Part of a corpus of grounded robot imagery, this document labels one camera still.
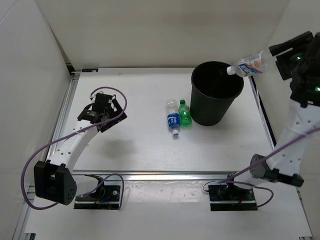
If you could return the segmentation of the white orange label bottle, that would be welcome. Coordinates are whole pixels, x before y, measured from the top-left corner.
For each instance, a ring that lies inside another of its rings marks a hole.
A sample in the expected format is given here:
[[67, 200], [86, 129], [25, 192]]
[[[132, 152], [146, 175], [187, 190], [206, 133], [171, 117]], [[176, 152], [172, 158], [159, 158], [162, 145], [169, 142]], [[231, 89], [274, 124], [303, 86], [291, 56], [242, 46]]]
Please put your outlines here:
[[229, 76], [237, 75], [239, 77], [251, 77], [265, 73], [274, 65], [275, 61], [269, 50], [243, 56], [235, 64], [226, 68]]

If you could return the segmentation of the blue label water bottle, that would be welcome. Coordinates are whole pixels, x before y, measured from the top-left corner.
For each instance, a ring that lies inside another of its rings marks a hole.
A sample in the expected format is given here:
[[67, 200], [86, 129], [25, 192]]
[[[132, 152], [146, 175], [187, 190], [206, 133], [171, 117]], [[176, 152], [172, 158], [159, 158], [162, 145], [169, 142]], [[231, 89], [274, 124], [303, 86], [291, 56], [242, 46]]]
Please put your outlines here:
[[181, 120], [178, 111], [178, 103], [175, 99], [169, 99], [166, 103], [167, 123], [170, 132], [174, 138], [177, 138], [180, 133]]

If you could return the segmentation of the clear unlabelled plastic bottle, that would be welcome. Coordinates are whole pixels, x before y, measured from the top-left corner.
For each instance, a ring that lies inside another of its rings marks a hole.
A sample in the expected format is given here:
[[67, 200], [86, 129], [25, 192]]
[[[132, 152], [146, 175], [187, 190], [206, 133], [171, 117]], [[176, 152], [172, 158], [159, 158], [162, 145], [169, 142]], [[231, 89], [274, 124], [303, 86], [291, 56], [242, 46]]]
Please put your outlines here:
[[208, 78], [204, 85], [204, 94], [211, 98], [226, 98], [228, 95], [228, 77], [226, 69], [220, 69], [215, 76]]

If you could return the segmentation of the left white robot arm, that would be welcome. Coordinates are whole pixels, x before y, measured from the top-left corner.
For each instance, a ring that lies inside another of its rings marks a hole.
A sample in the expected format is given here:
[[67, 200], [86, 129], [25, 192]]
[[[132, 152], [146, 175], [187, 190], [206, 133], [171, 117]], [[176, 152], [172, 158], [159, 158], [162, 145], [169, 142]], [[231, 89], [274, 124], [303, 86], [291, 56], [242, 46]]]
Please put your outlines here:
[[93, 102], [77, 117], [72, 136], [64, 139], [56, 152], [46, 161], [38, 161], [34, 168], [34, 185], [37, 197], [62, 205], [74, 198], [89, 195], [92, 200], [106, 197], [102, 178], [88, 175], [84, 181], [72, 176], [76, 162], [88, 143], [127, 118], [115, 95], [98, 92]]

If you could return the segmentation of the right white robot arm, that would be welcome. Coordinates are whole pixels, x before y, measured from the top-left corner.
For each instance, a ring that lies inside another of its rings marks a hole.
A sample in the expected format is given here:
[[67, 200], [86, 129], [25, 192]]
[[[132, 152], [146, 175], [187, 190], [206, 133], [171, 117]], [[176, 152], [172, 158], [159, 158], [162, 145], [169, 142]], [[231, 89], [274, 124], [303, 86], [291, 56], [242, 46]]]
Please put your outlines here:
[[268, 49], [281, 78], [291, 80], [288, 117], [273, 152], [251, 158], [247, 182], [301, 187], [301, 162], [311, 134], [320, 129], [320, 34], [307, 31]]

